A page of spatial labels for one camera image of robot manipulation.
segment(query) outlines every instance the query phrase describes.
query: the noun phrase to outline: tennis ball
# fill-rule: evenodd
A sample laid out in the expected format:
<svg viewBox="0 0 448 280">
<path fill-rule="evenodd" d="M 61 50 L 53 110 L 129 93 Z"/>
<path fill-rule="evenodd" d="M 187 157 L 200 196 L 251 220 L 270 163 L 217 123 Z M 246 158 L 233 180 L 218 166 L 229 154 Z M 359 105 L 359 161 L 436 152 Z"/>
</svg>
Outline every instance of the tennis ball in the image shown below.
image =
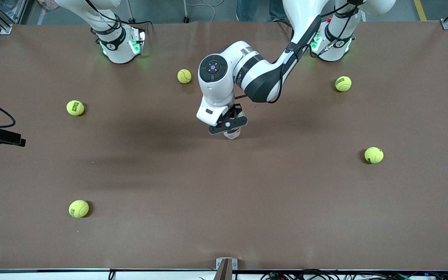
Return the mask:
<svg viewBox="0 0 448 280">
<path fill-rule="evenodd" d="M 183 83 L 183 84 L 187 84 L 191 81 L 191 72 L 188 71 L 187 69 L 181 69 L 178 73 L 177 73 L 177 79 Z"/>
<path fill-rule="evenodd" d="M 84 104 L 81 101 L 72 100 L 67 104 L 67 111 L 70 115 L 78 116 L 84 112 Z"/>
<path fill-rule="evenodd" d="M 368 163 L 379 163 L 383 159 L 383 151 L 377 147 L 371 147 L 364 152 L 364 158 Z"/>
<path fill-rule="evenodd" d="M 69 206 L 70 216 L 73 218 L 82 218 L 89 211 L 89 204 L 84 200 L 76 200 Z"/>
<path fill-rule="evenodd" d="M 339 91 L 347 91 L 352 86 L 352 80 L 348 78 L 347 76 L 341 76 L 334 82 L 334 86 Z"/>
</svg>

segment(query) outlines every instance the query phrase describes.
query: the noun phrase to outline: jeans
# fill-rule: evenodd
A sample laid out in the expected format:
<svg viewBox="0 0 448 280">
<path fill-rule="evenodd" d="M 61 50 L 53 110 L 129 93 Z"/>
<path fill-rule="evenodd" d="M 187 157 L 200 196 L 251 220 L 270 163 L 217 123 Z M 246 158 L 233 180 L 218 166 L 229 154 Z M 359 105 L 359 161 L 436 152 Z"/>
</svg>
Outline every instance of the jeans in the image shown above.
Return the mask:
<svg viewBox="0 0 448 280">
<path fill-rule="evenodd" d="M 236 17 L 239 21 L 255 21 L 258 0 L 238 0 L 236 5 Z M 282 0 L 269 0 L 269 15 L 271 19 L 285 19 L 285 9 Z"/>
</svg>

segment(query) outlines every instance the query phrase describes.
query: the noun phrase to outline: brown table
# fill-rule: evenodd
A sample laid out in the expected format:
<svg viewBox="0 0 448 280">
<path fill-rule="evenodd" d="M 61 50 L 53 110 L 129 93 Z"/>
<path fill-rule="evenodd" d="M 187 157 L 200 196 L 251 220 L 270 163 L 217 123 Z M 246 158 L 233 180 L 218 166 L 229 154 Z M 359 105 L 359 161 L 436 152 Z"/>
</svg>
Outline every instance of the brown table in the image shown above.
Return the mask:
<svg viewBox="0 0 448 280">
<path fill-rule="evenodd" d="M 237 140 L 196 119 L 201 59 L 246 40 L 274 60 L 277 23 L 155 25 L 115 65 L 87 26 L 14 26 L 0 106 L 0 268 L 448 270 L 448 31 L 361 23 L 343 60 L 304 58 L 274 105 L 242 100 Z M 334 90 L 347 75 L 353 86 Z M 87 104 L 72 117 L 65 105 Z M 0 113 L 0 124 L 8 120 Z M 363 162 L 377 146 L 385 159 Z M 91 202 L 87 218 L 68 205 Z"/>
</svg>

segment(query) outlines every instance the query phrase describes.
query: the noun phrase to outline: white robot link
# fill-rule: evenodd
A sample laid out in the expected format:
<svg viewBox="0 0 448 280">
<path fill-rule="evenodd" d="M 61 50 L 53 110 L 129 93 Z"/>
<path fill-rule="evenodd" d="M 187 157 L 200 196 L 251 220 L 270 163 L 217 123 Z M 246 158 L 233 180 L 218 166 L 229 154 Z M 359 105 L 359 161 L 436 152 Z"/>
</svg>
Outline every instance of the white robot link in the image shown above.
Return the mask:
<svg viewBox="0 0 448 280">
<path fill-rule="evenodd" d="M 114 63 L 126 63 L 142 52 L 145 30 L 123 23 L 110 9 L 121 0 L 55 0 L 58 5 L 80 16 L 98 36 L 103 53 Z"/>
<path fill-rule="evenodd" d="M 208 124 L 211 135 L 225 133 L 235 138 L 247 125 L 240 104 L 235 104 L 236 83 L 251 101 L 274 103 L 286 78 L 309 49 L 311 57 L 325 61 L 341 59 L 348 51 L 362 11 L 381 15 L 395 0 L 336 0 L 332 20 L 322 23 L 322 8 L 329 0 L 283 0 L 291 23 L 292 38 L 275 62 L 268 62 L 244 41 L 226 46 L 205 57 L 198 70 L 203 98 L 197 118 Z"/>
</svg>

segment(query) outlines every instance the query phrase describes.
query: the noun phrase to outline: yellow stripe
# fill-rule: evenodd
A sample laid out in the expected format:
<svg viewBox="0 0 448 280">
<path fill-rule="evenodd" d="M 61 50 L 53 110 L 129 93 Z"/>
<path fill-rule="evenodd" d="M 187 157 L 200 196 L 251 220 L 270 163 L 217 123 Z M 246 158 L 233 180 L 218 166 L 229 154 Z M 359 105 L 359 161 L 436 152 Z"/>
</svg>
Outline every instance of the yellow stripe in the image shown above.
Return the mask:
<svg viewBox="0 0 448 280">
<path fill-rule="evenodd" d="M 425 16 L 425 11 L 423 10 L 423 5 L 421 5 L 421 0 L 414 0 L 414 5 L 416 5 L 416 10 L 418 11 L 419 20 L 427 21 Z"/>
</svg>

